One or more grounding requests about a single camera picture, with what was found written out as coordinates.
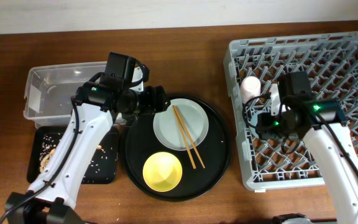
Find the light grey plate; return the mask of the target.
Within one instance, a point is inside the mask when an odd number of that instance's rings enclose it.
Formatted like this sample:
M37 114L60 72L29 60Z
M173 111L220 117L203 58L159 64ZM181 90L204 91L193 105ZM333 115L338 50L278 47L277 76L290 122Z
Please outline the light grey plate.
M157 139L167 148L185 151L186 147L181 137L172 106L175 106L186 125L186 128L196 146L206 137L209 121L205 110L195 101L186 98L170 100L171 105L164 112L154 116L153 129Z

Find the pink cup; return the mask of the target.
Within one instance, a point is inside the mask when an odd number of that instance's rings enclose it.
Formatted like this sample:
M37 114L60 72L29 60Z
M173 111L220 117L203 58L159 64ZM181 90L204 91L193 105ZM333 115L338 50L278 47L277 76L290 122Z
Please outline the pink cup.
M240 85L240 94L242 103L247 103L248 100L260 95L261 83L255 76L249 76L243 79Z

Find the wooden chopstick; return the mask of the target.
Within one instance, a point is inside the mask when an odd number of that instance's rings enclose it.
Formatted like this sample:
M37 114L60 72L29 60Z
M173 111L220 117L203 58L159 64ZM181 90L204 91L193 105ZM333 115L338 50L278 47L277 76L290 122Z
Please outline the wooden chopstick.
M189 141L190 141L190 143L191 143L191 145L192 145L192 147L193 147L193 150L194 150L195 154L197 155L197 157L198 157L198 159L199 159L199 161L200 161L202 167L205 169L204 162L203 162L203 160L202 160L202 158L201 158L201 156L200 156L200 154L199 154L199 152L198 152L198 149L197 149L197 147L196 147L196 145L195 145L195 142L193 141L192 137L190 136L190 133L189 133L189 131L188 131L187 127L186 127L186 124L185 124L185 122L184 122L184 120L183 120L183 118L182 118L182 116L181 116L181 114L180 114L180 112L179 112L179 109L178 109L177 107L176 107L176 109L177 109L177 113L178 113L178 115L179 115L179 118L180 118L180 121L181 121L181 124L182 124L182 127L183 127L183 131L184 131L184 133L185 133L186 140L189 140Z
M181 134L181 138L183 140L183 143L186 147L186 151L188 153L188 157L190 159L190 162L191 162L191 165L192 165L192 168L193 169L196 169L196 165L195 165L195 162L194 162L194 159L191 155L191 152L190 152L190 148L188 147L187 145L187 140L186 140L186 137L185 137L185 133L183 131L183 127L182 127L182 124L181 124L181 121L180 121L180 118L179 118L179 115L177 113L177 109L175 106L172 106L172 110L173 110L173 114L175 115L175 118L176 118L176 121L177 121L177 125L178 125L178 128L179 128L179 131L180 131L180 134Z

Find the yellow bowl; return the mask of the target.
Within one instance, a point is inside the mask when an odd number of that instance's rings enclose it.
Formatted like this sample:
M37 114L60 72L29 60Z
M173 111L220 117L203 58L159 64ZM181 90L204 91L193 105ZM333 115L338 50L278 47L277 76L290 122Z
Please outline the yellow bowl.
M182 174L179 159L168 152L152 154L142 169L144 182L156 192L173 190L180 183Z

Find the food scraps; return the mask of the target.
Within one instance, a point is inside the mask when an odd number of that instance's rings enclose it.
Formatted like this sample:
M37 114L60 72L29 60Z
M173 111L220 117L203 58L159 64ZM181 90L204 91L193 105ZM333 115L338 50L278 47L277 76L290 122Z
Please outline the food scraps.
M43 136L37 158L39 161L37 175L46 168L62 137L63 133L47 133ZM81 181L82 184L108 184L114 180L116 171L113 145L110 134L107 134L97 146Z

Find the blue cup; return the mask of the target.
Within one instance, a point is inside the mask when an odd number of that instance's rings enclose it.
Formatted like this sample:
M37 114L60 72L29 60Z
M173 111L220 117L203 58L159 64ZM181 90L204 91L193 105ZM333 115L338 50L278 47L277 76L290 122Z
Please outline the blue cup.
M251 124L252 126L256 126L257 125L257 120L258 120L258 115L261 114L262 111L256 111L254 115L252 115L249 124ZM256 130L255 128L250 127L251 132L253 133L253 135L256 135Z

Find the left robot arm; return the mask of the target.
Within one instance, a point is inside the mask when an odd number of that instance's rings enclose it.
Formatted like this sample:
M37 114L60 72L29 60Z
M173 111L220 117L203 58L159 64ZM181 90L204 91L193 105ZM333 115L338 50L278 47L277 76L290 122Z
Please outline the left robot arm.
M134 57L111 52L98 72L71 97L70 122L46 168L25 194L13 192L0 223L83 223L74 211L83 176L97 146L116 121L166 111L162 86L134 87L149 80L149 68Z

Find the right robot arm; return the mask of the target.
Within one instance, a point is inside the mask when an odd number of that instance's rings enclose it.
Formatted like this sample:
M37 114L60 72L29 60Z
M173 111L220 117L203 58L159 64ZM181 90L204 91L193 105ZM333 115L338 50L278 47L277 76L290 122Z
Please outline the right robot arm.
M339 100L318 99L305 72L280 77L277 88L278 111L258 115L258 138L303 143L329 190L337 222L358 223L358 157Z

